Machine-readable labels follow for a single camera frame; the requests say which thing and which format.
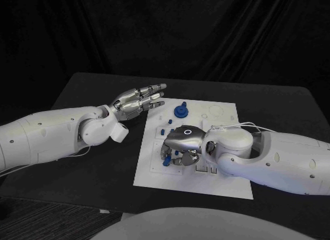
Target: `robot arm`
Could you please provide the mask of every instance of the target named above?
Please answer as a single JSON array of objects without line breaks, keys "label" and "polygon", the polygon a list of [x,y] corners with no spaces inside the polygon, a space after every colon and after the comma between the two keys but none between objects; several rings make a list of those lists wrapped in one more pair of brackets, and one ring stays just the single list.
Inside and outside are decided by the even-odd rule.
[{"label": "robot arm", "polygon": [[[188,149],[200,149],[206,163],[225,175],[296,194],[330,195],[330,143],[290,133],[251,134],[239,127],[213,127],[203,137],[196,133],[193,140],[184,136],[188,127],[181,126],[168,134],[161,153],[164,163],[187,166],[177,159],[167,161],[171,150],[188,154]],[[252,148],[259,154],[255,158]]]},{"label": "robot arm", "polygon": [[164,105],[159,84],[122,93],[110,106],[87,106],[31,114],[0,126],[0,171],[50,162],[100,145],[112,137],[122,142],[129,130],[120,121]]}]

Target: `white board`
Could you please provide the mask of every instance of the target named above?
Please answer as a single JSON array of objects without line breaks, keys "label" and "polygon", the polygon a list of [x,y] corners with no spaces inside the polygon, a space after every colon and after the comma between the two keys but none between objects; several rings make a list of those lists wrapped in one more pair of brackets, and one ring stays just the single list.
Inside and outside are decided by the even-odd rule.
[{"label": "white board", "polygon": [[[161,98],[165,105],[148,112],[142,147],[133,185],[183,192],[254,199],[251,182],[242,177],[223,175],[206,165],[203,158],[191,166],[164,166],[159,156],[161,146],[171,129],[193,125],[207,131],[212,125],[239,123],[235,103]],[[177,118],[174,108],[187,102],[188,116]]]}]

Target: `blue component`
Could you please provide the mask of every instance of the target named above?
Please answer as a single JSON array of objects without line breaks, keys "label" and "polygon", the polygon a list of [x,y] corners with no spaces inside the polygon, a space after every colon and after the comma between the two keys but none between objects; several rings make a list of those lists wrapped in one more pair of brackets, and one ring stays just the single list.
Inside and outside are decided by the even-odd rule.
[{"label": "blue component", "polygon": [[188,115],[187,103],[183,102],[181,106],[174,108],[174,115],[180,119],[183,119]]},{"label": "blue component", "polygon": [[167,156],[162,165],[167,167],[170,165],[171,156]]}]

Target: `small blue part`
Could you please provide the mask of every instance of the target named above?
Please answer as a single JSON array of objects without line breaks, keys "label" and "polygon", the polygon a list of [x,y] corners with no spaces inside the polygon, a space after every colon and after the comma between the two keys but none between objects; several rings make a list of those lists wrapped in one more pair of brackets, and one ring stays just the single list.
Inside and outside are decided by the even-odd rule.
[{"label": "small blue part", "polygon": [[162,165],[167,167],[170,165],[171,156],[167,156]]},{"label": "small blue part", "polygon": [[181,103],[181,106],[177,106],[174,108],[174,115],[180,119],[183,119],[188,115],[188,109],[187,109],[187,103],[186,102]]}]

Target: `black table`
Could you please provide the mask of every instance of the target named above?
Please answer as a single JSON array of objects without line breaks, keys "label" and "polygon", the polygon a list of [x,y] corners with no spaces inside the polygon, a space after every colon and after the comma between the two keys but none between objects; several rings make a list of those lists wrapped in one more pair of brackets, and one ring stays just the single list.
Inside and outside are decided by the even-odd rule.
[{"label": "black table", "polygon": [[[167,83],[167,98],[236,103],[241,122],[330,143],[330,126],[303,87],[158,79],[77,73],[52,109],[110,104],[131,88]],[[297,195],[252,183],[254,200],[133,186],[146,113],[125,122],[129,135],[94,146],[77,158],[34,165],[12,173],[0,196],[142,213],[170,207],[242,213],[330,238],[330,196]]]}]

